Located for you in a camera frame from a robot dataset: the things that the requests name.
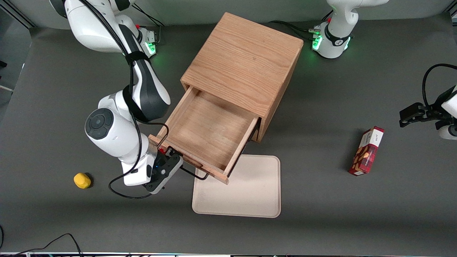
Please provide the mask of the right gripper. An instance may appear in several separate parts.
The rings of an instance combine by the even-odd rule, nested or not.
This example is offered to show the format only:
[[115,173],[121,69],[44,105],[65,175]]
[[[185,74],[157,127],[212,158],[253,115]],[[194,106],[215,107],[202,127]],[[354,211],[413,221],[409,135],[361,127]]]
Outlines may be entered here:
[[[181,153],[175,150],[173,147],[168,147],[166,150],[168,158],[181,157]],[[124,184],[126,186],[138,186],[151,181],[152,168],[155,164],[157,157],[156,152],[146,152],[144,156],[139,159],[139,162],[134,166],[134,162],[125,163],[121,162],[123,170]]]

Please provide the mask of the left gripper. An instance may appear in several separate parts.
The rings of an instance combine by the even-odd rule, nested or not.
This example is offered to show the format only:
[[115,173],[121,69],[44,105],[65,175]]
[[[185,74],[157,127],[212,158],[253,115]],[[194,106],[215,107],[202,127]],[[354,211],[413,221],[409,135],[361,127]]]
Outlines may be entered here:
[[[457,90],[453,86],[440,94],[434,104],[429,104],[426,93],[424,94],[424,104],[426,106],[426,115],[432,120],[444,121],[450,124],[456,123],[457,118]],[[426,122],[423,119],[425,115],[424,105],[414,103],[400,111],[400,127],[406,127],[416,122]]]

